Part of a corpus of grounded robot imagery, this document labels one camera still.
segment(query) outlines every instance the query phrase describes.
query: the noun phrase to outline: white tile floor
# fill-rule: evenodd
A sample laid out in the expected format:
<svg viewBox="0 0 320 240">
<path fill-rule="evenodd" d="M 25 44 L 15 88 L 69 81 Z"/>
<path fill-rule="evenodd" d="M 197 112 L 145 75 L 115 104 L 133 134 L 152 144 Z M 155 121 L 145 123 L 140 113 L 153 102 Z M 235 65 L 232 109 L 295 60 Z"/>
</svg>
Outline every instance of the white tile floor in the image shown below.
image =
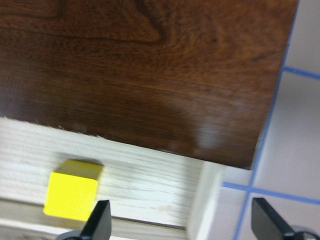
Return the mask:
<svg viewBox="0 0 320 240">
<path fill-rule="evenodd" d="M 252 197 L 266 198 L 290 225 L 320 234 L 319 26 L 320 0 L 300 0 L 257 164 L 227 169 L 212 239 L 256 240 Z"/>
</svg>

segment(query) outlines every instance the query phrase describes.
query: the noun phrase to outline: light wood panel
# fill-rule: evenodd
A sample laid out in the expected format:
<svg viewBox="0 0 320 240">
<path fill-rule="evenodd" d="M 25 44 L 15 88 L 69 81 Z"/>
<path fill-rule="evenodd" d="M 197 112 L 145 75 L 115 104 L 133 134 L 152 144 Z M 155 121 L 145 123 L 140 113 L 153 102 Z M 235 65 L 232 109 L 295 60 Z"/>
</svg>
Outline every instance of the light wood panel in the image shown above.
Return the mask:
<svg viewBox="0 0 320 240">
<path fill-rule="evenodd" d="M 250 168 L 296 5 L 1 0 L 0 116 Z"/>
<path fill-rule="evenodd" d="M 186 232 L 190 240 L 210 240 L 209 233 L 214 222 L 219 201 L 223 166 L 205 162 L 188 217 Z"/>
<path fill-rule="evenodd" d="M 186 226 L 202 161 L 0 118 L 0 198 L 43 205 L 51 172 L 68 158 L 104 165 L 97 198 L 114 217 Z"/>
<path fill-rule="evenodd" d="M 0 200 L 0 240 L 51 240 L 84 225 L 80 221 L 46 216 L 42 209 L 41 205 Z M 114 218 L 111 235 L 110 240 L 186 240 L 183 229 Z"/>
</svg>

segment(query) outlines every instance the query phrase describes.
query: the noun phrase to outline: floor tile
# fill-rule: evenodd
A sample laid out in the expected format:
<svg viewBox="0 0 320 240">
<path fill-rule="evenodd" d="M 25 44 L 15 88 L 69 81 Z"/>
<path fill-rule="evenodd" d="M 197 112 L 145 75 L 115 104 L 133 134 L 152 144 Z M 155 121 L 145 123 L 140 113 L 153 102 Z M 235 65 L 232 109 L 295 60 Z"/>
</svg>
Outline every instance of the floor tile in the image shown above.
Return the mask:
<svg viewBox="0 0 320 240">
<path fill-rule="evenodd" d="M 301 0 L 286 66 L 320 73 L 320 1 Z"/>
<path fill-rule="evenodd" d="M 245 170 L 233 166 L 226 166 L 224 182 L 248 186 L 251 174 L 251 170 Z"/>
<path fill-rule="evenodd" d="M 320 81 L 284 72 L 254 186 L 320 199 Z"/>
<path fill-rule="evenodd" d="M 222 187 L 209 239 L 232 240 L 246 192 Z"/>
</svg>

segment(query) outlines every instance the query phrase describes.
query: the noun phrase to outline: blue tape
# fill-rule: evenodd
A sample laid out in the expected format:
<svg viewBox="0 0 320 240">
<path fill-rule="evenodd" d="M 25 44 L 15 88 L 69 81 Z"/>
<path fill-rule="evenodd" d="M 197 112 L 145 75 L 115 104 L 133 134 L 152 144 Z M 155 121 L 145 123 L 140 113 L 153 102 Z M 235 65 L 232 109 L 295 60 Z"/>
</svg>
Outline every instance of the blue tape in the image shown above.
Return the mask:
<svg viewBox="0 0 320 240">
<path fill-rule="evenodd" d="M 302 69 L 294 68 L 294 67 L 290 67 L 290 66 L 285 66 L 283 68 L 283 70 L 285 72 L 300 75 L 300 76 L 307 77 L 310 79 L 320 80 L 320 74 L 317 74 L 314 72 L 310 72 L 310 71 L 306 71 L 306 70 L 302 70 Z"/>
<path fill-rule="evenodd" d="M 236 190 L 240 190 L 240 191 L 245 191 L 247 193 L 261 194 L 261 195 L 266 195 L 266 196 L 270 196 L 270 197 L 282 198 L 282 199 L 296 201 L 296 202 L 300 202 L 300 203 L 314 204 L 314 205 L 320 206 L 320 200 L 314 199 L 314 198 L 296 196 L 296 195 L 286 194 L 283 192 L 265 190 L 265 189 L 261 189 L 261 188 L 235 184 L 235 183 L 231 183 L 231 182 L 224 182 L 222 184 L 222 186 L 225 188 L 229 188 L 229 189 L 236 189 Z"/>
</svg>

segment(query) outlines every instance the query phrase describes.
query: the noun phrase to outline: wooden board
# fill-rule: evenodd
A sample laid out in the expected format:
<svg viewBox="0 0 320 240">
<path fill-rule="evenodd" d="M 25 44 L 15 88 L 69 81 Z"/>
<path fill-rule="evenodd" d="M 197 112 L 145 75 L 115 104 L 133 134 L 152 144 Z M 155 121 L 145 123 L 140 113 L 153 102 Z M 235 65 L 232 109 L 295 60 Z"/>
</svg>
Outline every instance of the wooden board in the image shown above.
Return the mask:
<svg viewBox="0 0 320 240">
<path fill-rule="evenodd" d="M 84 223 L 46 216 L 43 206 L 0 199 L 0 240 L 55 240 Z M 110 240 L 186 240 L 183 229 L 112 219 Z"/>
<path fill-rule="evenodd" d="M 187 225 L 202 161 L 0 117 L 0 199 L 44 205 L 66 159 L 104 165 L 97 199 L 110 200 L 113 217 Z"/>
<path fill-rule="evenodd" d="M 210 240 L 223 179 L 222 168 L 211 162 L 203 164 L 186 226 L 189 239 Z"/>
<path fill-rule="evenodd" d="M 0 0 L 0 116 L 249 168 L 296 0 Z"/>
</svg>

